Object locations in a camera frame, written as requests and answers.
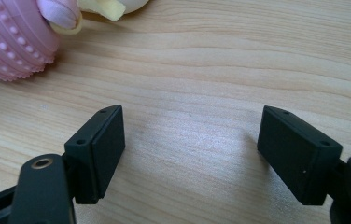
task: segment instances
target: black plastic arm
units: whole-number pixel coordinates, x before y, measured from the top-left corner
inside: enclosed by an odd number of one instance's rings
[[[0,192],[0,224],[76,223],[74,197],[103,198],[125,148],[122,107],[98,111],[64,147],[26,162],[17,186]]]

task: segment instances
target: pink spiky ball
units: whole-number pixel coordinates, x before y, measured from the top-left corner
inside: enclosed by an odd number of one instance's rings
[[[42,71],[53,62],[59,41],[36,0],[0,0],[0,80]]]

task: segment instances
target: screw hole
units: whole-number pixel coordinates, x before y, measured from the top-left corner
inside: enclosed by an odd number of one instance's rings
[[[321,145],[326,146],[326,147],[330,146],[330,143],[327,141],[321,141],[320,143],[321,143]]]
[[[44,169],[44,168],[50,166],[52,163],[53,163],[53,159],[45,158],[45,159],[41,159],[39,161],[34,162],[33,165],[31,165],[31,167],[33,169],[39,170],[39,169]]]
[[[86,143],[86,141],[83,140],[83,139],[77,140],[77,144],[78,144],[78,145],[82,145],[82,144],[85,144],[85,143]]]

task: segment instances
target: wooden table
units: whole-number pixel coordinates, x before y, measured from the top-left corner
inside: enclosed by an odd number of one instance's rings
[[[43,73],[0,83],[0,190],[94,112],[121,104],[126,145],[78,223],[329,223],[257,152],[264,105],[351,156],[351,2],[151,0],[118,22],[85,14]]]

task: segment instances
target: black bracket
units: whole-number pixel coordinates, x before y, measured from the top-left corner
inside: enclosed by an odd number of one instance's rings
[[[258,151],[304,205],[334,200],[332,223],[351,223],[351,158],[340,160],[342,146],[294,114],[263,108]]]
[[[73,198],[104,198],[125,148],[122,107],[98,111],[64,147],[26,162],[17,186],[0,192],[0,223],[76,223]]]

